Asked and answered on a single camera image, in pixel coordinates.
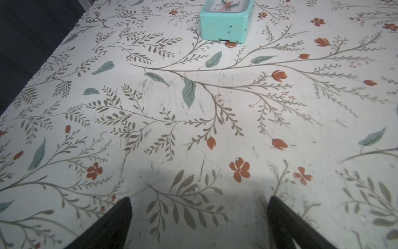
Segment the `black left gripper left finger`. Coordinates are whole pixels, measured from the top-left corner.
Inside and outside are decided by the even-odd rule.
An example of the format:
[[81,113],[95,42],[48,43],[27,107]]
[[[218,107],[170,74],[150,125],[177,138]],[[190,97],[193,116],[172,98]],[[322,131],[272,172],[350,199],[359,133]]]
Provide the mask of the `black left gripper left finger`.
[[122,249],[133,217],[131,201],[124,197],[67,249]]

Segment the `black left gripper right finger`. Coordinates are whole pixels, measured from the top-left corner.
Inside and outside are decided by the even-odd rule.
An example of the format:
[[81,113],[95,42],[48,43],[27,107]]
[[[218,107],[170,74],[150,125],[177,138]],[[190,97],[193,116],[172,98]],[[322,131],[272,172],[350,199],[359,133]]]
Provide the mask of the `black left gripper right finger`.
[[295,249],[295,244],[302,249],[336,249],[276,196],[270,198],[267,215],[278,249]]

